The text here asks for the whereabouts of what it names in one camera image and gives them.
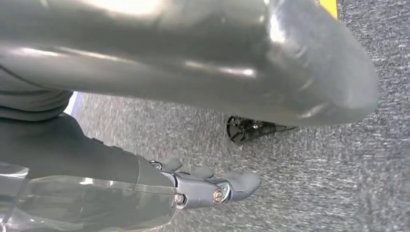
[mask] robotic hand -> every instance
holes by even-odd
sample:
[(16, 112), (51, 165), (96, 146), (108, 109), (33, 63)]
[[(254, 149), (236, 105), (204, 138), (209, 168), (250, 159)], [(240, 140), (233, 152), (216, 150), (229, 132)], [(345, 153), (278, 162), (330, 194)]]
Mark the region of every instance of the robotic hand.
[(151, 164), (173, 182), (177, 189), (175, 202), (179, 209), (241, 201), (253, 194), (261, 185), (260, 178), (253, 172), (230, 172), (220, 178), (214, 178), (212, 170), (207, 166), (202, 166), (191, 174), (176, 172), (182, 166), (176, 158), (165, 163), (151, 161)]

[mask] metal screw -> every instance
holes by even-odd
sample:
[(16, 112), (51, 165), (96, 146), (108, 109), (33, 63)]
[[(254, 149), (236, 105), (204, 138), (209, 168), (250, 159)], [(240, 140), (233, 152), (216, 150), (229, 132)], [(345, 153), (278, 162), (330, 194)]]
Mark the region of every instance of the metal screw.
[(159, 170), (163, 169), (162, 163), (160, 163), (158, 161), (151, 160), (151, 165), (156, 169), (159, 169)]
[(215, 190), (213, 200), (214, 204), (220, 204), (223, 199), (223, 193), (220, 189)]
[(182, 196), (181, 194), (176, 194), (176, 195), (174, 196), (174, 201), (175, 201), (177, 204), (182, 204), (182, 203), (184, 202), (184, 196)]

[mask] gray fabric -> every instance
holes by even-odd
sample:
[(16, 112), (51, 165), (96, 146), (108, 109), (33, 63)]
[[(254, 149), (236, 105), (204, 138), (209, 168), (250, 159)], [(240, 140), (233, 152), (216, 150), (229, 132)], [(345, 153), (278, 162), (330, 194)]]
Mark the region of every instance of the gray fabric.
[(45, 90), (0, 66), (0, 118), (42, 121), (60, 115), (72, 92)]
[(85, 133), (185, 170), (256, 170), (250, 199), (180, 212), (164, 231), (405, 231), (409, 228), (410, 2), (344, 0), (340, 16), (380, 75), (380, 107), (362, 122), (299, 128), (237, 146), (228, 116), (155, 101), (86, 95)]

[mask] bolt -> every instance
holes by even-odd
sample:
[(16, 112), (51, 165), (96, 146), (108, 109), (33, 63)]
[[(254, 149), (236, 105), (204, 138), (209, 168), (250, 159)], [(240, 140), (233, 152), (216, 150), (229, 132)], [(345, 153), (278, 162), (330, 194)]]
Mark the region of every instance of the bolt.
[(182, 204), (182, 203), (184, 202), (184, 196), (182, 196), (181, 194), (176, 194), (176, 195), (174, 196), (174, 201), (175, 201), (177, 204)]
[(213, 200), (214, 204), (220, 204), (223, 199), (223, 193), (220, 189), (215, 190)]

